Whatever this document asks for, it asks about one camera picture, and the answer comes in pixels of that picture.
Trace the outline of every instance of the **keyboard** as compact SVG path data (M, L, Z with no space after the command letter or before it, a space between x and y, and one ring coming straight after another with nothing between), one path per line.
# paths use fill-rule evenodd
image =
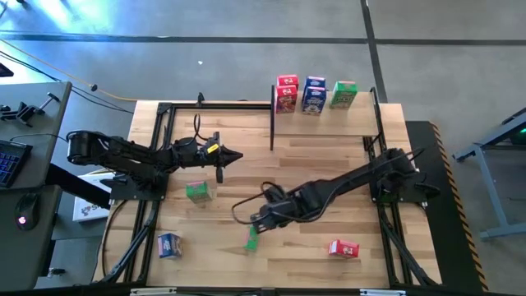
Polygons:
M33 146L0 140L0 187L9 188L30 157Z

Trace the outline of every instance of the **wooden tabletop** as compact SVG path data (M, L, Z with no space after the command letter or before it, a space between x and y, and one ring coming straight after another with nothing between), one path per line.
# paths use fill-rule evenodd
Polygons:
M145 146L150 144L157 103L137 103L129 140ZM361 105L352 106L349 112L356 112L353 107L358 106ZM193 136L192 119L195 112L177 111L172 140ZM381 104L381 112L388 147L410 151L402 106ZM179 169L170 176L156 234L174 233L181 236L183 256L178 260L159 259L155 246L148 285L388 287L380 225L376 207L370 202L368 186L338 197L317 222L291 223L284 229L263 233L255 252L243 248L247 226L234 222L230 213L232 204L260 193L259 186L263 181L291 189L306 181L333 178L366 164L367 155L363 150L362 138L347 135L348 124L342 129L343 135L339 135L338 131L332 131L330 136L284 132L276 135L275 150L270 151L269 111L201 110L199 113L202 136L219 131L222 143L229 149L242 152L244 156L224 170L223 184L216 184L215 168ZM312 118L306 120L311 124L315 122ZM195 206L185 196L185 184L200 180L206 180L214 189L213 201L204 208ZM256 212L263 202L264 199L260 198L241 206L237 215L248 220L249 215ZM120 258L130 243L136 208L137 202L128 202L113 222L105 250L107 268ZM427 274L440 282L424 211L412 204L400 204L399 209L408 249ZM328 257L327 245L334 239L359 243L359 258ZM136 260L136 273L141 264L142 250ZM394 258L401 279L396 251ZM98 264L94 280L101 277L101 265Z

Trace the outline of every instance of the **gray floor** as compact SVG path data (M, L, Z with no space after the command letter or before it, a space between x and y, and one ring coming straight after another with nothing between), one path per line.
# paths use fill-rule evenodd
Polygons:
M28 2L23 7L8 1L0 30L152 36L366 36L358 0ZM526 2L520 0L370 0L369 5L377 38L526 38L526 19L522 17ZM329 81L354 79L362 90L375 83L368 47L359 44L13 43L114 94L144 99L195 99L199 91L207 99L269 99L270 84L280 73L325 76ZM30 61L4 44L0 49ZM526 47L382 45L378 52L388 100L402 103L408 120L436 123L450 153L477 141L526 104ZM0 83L46 81L22 67L6 64L16 76L2 78ZM134 108L133 103L116 104ZM82 128L126 136L130 121L127 114L102 109L73 95L61 134ZM59 142L53 159L71 172L95 169L70 165L65 153L66 147ZM496 217L477 165L472 160L451 163L472 231L476 234L495 226ZM40 287L90 281L104 222L69 222L71 200L62 199L61 218L53 236L92 238L59 242L53 264L71 274L41 279ZM510 208L510 220L524 220L525 201L513 201ZM526 234L484 243L475 237L491 291L523 294ZM90 254L93 261L72 259L79 253Z

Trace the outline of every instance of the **black desk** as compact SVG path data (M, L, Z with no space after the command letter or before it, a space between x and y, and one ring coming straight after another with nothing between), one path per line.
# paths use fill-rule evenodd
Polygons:
M45 108L45 114L35 115L30 120L33 127L16 121L0 121L0 139L9 140L14 136L50 133L58 135L62 119L66 111L67 101L72 91L71 82L47 82L0 86L1 102L12 110L18 109L20 102L27 105L40 106L52 93L60 99L50 102ZM33 146L30 158L26 161L20 174L10 188L32 188L46 185L59 185L64 191L82 197L89 202L109 209L109 194L98 187L86 183L66 170L51 164L53 150L57 143L54 136L23 136L14 141Z
M29 231L16 227L15 206L27 192L39 192L39 223ZM62 195L59 186L16 189L0 194L0 291L33 289L42 274L53 232L53 221Z

